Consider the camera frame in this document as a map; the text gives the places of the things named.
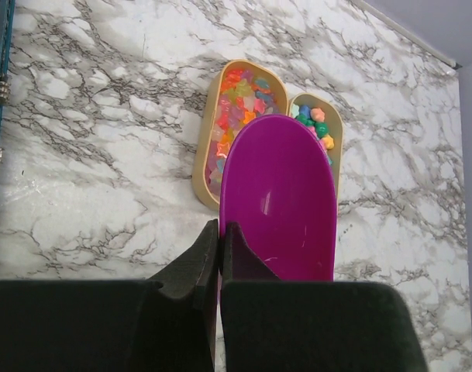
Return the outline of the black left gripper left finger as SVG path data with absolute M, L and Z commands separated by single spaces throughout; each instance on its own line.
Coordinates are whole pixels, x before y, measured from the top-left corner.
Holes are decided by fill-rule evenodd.
M 148 279 L 0 281 L 0 371 L 211 371 L 219 227 Z

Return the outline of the beige tray translucent star candies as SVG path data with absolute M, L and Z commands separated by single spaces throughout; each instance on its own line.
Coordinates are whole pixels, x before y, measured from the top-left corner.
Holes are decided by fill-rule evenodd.
M 196 196 L 219 209 L 222 173 L 241 130 L 262 115 L 288 111 L 288 94 L 277 75 L 248 60 L 231 60 L 208 88 L 192 171 Z

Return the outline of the purple plastic scoop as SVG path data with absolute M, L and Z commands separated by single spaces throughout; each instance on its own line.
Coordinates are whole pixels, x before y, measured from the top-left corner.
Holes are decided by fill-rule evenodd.
M 318 139 L 285 115 L 254 119 L 236 137 L 222 174 L 219 235 L 230 281 L 331 284 L 338 205 Z

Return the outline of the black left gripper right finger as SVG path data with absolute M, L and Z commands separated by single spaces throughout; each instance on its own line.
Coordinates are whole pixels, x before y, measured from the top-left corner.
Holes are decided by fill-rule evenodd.
M 229 371 L 425 371 L 402 296 L 375 282 L 281 281 L 227 226 L 221 316 Z

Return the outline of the beige tray opaque star candies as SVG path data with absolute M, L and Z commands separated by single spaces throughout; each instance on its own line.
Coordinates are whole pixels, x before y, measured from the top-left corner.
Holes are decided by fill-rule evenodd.
M 288 115 L 306 126 L 326 152 L 339 202 L 339 181 L 343 152 L 343 121 L 338 110 L 310 93 L 301 93 L 288 103 Z

